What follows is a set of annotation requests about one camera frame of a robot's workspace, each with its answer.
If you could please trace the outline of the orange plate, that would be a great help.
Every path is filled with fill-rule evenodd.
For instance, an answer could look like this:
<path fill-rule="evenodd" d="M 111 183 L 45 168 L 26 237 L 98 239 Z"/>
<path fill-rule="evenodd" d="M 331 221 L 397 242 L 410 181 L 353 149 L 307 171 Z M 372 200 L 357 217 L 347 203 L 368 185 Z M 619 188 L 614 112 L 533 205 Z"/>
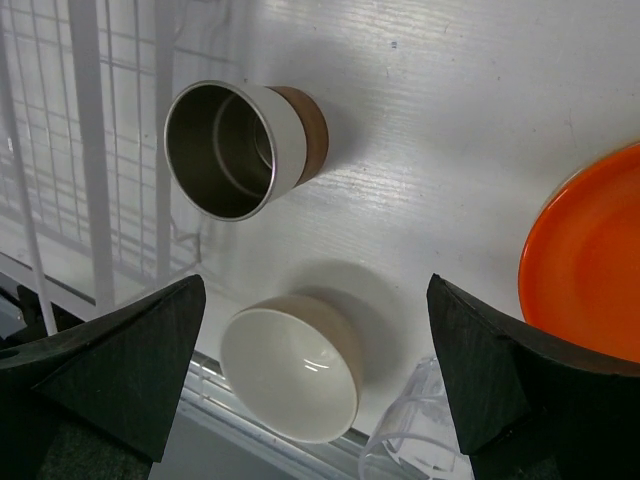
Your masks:
<path fill-rule="evenodd" d="M 518 294 L 527 324 L 638 361 L 638 145 L 579 169 L 553 192 L 524 244 Z"/>

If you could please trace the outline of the steel cup brown base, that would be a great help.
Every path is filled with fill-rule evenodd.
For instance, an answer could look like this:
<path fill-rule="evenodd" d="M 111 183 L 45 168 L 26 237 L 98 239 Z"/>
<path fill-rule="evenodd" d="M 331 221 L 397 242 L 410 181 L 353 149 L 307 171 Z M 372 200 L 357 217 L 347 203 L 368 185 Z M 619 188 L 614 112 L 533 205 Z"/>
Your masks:
<path fill-rule="evenodd" d="M 176 96 L 163 140 L 186 198 L 216 220 L 238 222 L 319 173 L 329 129 L 302 90 L 208 80 Z"/>

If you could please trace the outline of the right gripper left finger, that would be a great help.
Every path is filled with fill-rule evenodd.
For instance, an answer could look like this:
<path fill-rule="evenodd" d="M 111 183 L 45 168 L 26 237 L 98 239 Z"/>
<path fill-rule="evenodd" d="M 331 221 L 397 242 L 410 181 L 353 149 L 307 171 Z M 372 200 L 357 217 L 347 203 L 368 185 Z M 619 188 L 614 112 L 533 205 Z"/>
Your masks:
<path fill-rule="evenodd" d="M 146 479 L 161 462 L 201 328 L 198 274 L 1 350 L 4 479 Z"/>

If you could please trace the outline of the white ceramic bowl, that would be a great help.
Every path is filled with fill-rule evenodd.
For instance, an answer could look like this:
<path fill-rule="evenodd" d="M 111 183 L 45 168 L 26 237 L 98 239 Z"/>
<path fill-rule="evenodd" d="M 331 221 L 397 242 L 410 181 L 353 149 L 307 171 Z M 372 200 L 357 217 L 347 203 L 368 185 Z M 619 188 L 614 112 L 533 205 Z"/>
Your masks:
<path fill-rule="evenodd" d="M 286 295 L 241 310 L 222 332 L 220 364 L 242 404 L 287 439 L 331 442 L 356 419 L 364 383 L 360 340 L 325 301 Z"/>

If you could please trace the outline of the clear glass tumbler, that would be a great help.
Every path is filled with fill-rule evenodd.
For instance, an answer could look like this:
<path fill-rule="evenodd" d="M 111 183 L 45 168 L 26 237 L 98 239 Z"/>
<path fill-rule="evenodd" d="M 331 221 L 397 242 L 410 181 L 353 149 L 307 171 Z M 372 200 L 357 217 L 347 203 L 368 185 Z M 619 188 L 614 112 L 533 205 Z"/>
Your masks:
<path fill-rule="evenodd" d="M 472 479 L 436 357 L 420 361 L 358 460 L 361 479 Z"/>

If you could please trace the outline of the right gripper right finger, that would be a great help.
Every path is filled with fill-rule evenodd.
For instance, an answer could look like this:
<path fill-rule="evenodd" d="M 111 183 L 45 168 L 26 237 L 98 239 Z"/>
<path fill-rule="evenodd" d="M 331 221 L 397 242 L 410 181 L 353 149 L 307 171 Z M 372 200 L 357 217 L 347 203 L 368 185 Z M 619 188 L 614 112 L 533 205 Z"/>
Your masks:
<path fill-rule="evenodd" d="M 476 478 L 638 478 L 638 364 L 531 327 L 439 275 L 426 299 Z"/>

